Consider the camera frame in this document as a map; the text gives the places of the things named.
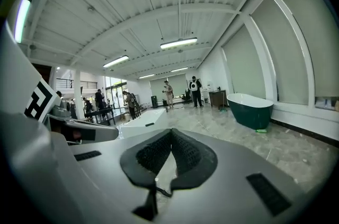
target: ceiling light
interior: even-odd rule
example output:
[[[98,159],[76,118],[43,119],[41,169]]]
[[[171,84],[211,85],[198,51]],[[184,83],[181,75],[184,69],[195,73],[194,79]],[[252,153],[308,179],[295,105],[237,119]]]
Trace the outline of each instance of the ceiling light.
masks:
[[[25,25],[26,16],[30,7],[31,0],[21,0],[19,11],[17,13],[16,24],[15,24],[15,41],[21,43],[22,31]]]
[[[174,46],[178,46],[178,45],[196,43],[197,40],[198,40],[197,38],[177,40],[177,41],[172,41],[172,42],[168,42],[168,43],[163,43],[163,44],[160,45],[160,47],[161,47],[161,49],[166,49],[166,48],[170,48],[170,47],[174,47]]]
[[[154,76],[154,75],[155,75],[155,74],[150,74],[150,75],[141,76],[141,77],[139,77],[139,79],[143,79],[143,78],[151,77],[151,76]]]
[[[116,60],[113,60],[112,62],[109,62],[109,63],[105,64],[104,68],[108,68],[108,67],[110,67],[110,66],[112,66],[114,64],[123,62],[124,60],[127,60],[127,59],[128,59],[128,56],[119,57]]]
[[[185,70],[185,69],[188,69],[188,67],[186,68],[181,68],[181,69],[174,69],[174,70],[171,70],[171,73],[175,72],[175,71],[179,71],[179,70]]]

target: wooden cabinet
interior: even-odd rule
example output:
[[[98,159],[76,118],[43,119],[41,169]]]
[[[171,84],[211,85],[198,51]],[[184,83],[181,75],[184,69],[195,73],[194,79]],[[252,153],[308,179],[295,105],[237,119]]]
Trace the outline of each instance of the wooden cabinet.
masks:
[[[209,95],[211,106],[215,106],[217,108],[228,106],[226,91],[211,91]]]

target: freestanding bathtub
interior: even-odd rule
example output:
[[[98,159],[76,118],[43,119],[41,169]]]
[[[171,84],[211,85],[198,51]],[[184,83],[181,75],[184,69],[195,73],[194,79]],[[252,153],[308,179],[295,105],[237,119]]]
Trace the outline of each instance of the freestanding bathtub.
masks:
[[[269,125],[272,101],[242,93],[229,94],[227,100],[238,123],[254,130],[265,129]]]

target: tiled floor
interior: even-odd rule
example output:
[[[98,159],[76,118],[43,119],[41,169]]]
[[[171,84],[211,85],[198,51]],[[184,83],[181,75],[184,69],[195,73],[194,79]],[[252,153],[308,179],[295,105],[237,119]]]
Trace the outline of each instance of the tiled floor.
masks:
[[[188,104],[174,107],[166,114],[169,127],[243,145],[292,176],[305,192],[329,175],[339,156],[337,148],[273,123],[267,133],[256,133],[237,123],[230,109],[220,112],[208,105],[195,109]],[[157,185],[169,192],[174,177],[175,160],[170,154],[158,175]],[[157,198],[162,211],[168,198],[160,193]]]

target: white counter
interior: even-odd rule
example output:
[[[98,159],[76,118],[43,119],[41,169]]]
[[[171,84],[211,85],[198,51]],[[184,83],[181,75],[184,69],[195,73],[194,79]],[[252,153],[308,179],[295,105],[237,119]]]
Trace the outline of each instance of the white counter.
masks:
[[[148,110],[135,120],[121,126],[121,132],[124,138],[141,135],[159,129],[168,128],[166,118],[166,109]]]

